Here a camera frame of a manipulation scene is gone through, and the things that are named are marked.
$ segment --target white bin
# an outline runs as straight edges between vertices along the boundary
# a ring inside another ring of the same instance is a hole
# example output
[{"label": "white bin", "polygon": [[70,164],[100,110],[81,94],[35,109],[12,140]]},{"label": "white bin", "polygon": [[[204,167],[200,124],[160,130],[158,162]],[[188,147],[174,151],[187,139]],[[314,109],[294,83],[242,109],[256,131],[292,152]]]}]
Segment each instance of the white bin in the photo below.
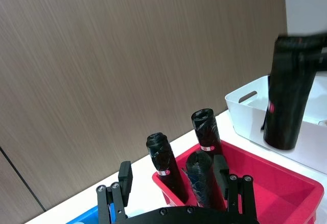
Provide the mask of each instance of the white bin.
[{"label": "white bin", "polygon": [[263,147],[327,174],[327,73],[315,77],[295,149],[282,151],[268,145],[261,126],[268,106],[268,77],[263,76],[228,94],[226,103],[237,134]]}]

